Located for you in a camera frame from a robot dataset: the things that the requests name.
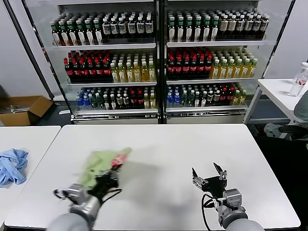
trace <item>cardboard box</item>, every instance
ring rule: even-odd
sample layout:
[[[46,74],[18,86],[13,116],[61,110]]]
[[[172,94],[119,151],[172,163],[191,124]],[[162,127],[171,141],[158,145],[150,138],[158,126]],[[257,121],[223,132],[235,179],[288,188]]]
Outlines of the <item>cardboard box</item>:
[[[52,102],[43,96],[0,98],[0,108],[9,108],[11,105],[29,106],[30,108],[27,112],[0,114],[0,121],[5,126],[29,126],[42,118]]]

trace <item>green cloth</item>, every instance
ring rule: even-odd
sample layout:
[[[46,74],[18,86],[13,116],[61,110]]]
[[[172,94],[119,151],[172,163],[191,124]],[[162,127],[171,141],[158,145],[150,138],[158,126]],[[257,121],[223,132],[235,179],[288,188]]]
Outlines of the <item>green cloth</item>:
[[[131,148],[124,148],[121,151],[95,151],[88,158],[79,183],[92,188],[96,184],[95,176],[102,173],[104,170],[111,168],[112,160],[119,154],[128,155]]]

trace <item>white table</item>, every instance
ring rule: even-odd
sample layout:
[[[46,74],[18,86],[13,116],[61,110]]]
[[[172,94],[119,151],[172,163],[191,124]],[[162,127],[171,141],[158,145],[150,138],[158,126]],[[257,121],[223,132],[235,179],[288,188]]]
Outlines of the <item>white table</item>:
[[[131,147],[120,172],[122,193],[104,204],[95,230],[205,230],[203,192],[192,167],[216,176],[228,170],[227,189],[238,188],[249,218],[264,228],[293,228],[300,221],[266,159],[243,124],[66,125],[47,151],[5,220],[9,227],[44,229],[70,202],[52,191],[77,181],[93,151]],[[222,230],[214,209],[209,226]]]
[[[0,227],[60,129],[60,126],[0,127],[0,152],[11,148],[29,152],[27,167],[22,171],[27,180],[20,185],[11,182],[0,187]]]
[[[297,97],[293,97],[289,94],[293,85],[292,81],[292,79],[259,79],[259,86],[244,117],[244,124],[248,124],[262,93],[266,94],[268,98],[291,120],[290,124],[295,125],[307,123],[307,121],[294,115],[294,108],[303,94],[308,90],[308,87],[305,86]]]

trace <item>blue cloth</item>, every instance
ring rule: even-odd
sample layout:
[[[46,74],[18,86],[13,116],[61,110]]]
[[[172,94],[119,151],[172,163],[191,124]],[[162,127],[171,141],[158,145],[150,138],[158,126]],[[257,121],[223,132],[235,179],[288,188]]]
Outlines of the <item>blue cloth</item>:
[[[10,149],[0,153],[0,186],[9,180],[15,184],[21,184],[26,180],[19,170],[27,166],[28,152],[17,149]]]

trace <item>beverage refrigerator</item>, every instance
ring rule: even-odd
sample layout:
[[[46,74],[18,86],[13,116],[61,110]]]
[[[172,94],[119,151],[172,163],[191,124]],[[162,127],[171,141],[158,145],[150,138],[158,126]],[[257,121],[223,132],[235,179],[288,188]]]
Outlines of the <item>beverage refrigerator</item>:
[[[242,123],[295,0],[3,1],[73,123],[209,124]]]

